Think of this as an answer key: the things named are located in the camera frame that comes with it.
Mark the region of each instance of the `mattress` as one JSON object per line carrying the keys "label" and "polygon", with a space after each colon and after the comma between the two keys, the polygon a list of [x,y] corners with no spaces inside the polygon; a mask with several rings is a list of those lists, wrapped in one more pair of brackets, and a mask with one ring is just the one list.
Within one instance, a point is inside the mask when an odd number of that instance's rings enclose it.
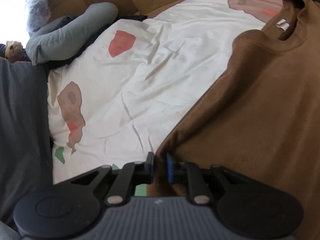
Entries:
{"label": "mattress", "polygon": [[54,183],[144,161],[225,71],[234,38],[281,8],[282,0],[186,0],[153,19],[114,23],[52,70]]}

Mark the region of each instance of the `brown shirt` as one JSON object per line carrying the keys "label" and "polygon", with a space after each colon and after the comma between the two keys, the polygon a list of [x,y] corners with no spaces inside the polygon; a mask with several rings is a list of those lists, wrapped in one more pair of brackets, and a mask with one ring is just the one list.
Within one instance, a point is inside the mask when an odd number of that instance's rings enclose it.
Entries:
{"label": "brown shirt", "polygon": [[284,0],[262,31],[234,40],[225,73],[158,149],[149,195],[183,194],[166,182],[166,152],[292,194],[305,211],[297,238],[320,239],[320,4]]}

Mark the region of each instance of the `white bed sheet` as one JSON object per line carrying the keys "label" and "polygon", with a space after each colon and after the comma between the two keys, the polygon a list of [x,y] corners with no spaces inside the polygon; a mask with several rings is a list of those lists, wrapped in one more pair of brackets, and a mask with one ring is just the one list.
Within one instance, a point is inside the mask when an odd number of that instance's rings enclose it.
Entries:
{"label": "white bed sheet", "polygon": [[[144,161],[225,71],[234,38],[264,25],[229,8],[228,0],[186,0],[144,22],[113,24],[71,65],[49,75],[54,183],[103,164]],[[112,57],[117,31],[136,39]],[[80,88],[85,121],[74,153],[57,100],[70,82]]]}

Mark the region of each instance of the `plush toy head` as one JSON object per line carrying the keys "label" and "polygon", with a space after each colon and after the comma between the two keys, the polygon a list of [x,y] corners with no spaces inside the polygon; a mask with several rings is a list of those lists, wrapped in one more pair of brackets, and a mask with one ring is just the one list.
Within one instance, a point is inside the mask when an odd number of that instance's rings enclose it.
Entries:
{"label": "plush toy head", "polygon": [[22,60],[24,56],[22,43],[19,41],[7,41],[4,54],[10,63]]}

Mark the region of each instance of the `red patch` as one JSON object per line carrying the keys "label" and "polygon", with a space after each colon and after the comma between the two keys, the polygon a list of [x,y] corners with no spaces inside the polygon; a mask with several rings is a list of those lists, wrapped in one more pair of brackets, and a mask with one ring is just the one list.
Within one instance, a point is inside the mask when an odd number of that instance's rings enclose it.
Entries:
{"label": "red patch", "polygon": [[75,125],[74,123],[72,123],[72,122],[67,123],[67,126],[68,126],[68,128],[69,128],[69,130],[70,130],[70,134],[72,134],[75,130],[78,129],[78,126],[76,126],[76,125]]}
{"label": "red patch", "polygon": [[276,16],[276,14],[278,13],[278,10],[274,10],[274,9],[268,9],[268,8],[263,8],[262,9],[262,13],[269,16],[269,17],[274,17]]}
{"label": "red patch", "polygon": [[136,37],[131,33],[117,31],[115,37],[110,42],[109,53],[111,57],[116,57],[132,48]]}

